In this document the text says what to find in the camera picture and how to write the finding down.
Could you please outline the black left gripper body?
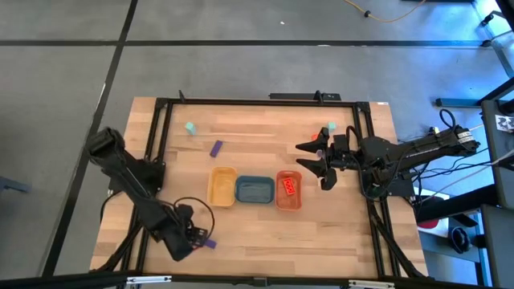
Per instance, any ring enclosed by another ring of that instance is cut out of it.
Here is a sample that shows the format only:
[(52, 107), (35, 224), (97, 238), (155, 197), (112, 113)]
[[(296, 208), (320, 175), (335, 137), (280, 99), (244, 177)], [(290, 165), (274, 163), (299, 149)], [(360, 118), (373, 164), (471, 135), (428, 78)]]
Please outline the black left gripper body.
[(166, 228), (166, 248), (173, 261), (182, 261), (204, 246), (207, 239), (208, 230), (195, 226), (190, 219)]

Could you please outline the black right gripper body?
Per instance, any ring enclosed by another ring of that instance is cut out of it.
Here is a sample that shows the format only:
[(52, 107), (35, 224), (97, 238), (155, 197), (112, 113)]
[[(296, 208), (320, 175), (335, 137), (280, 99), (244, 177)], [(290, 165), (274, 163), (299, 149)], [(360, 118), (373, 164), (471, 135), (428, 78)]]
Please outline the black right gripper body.
[(346, 169), (358, 171), (361, 167), (354, 156), (354, 152), (349, 149), (349, 141), (346, 135), (335, 135), (332, 143), (325, 150), (324, 173), (320, 181), (322, 190), (331, 190), (337, 183), (337, 172)]

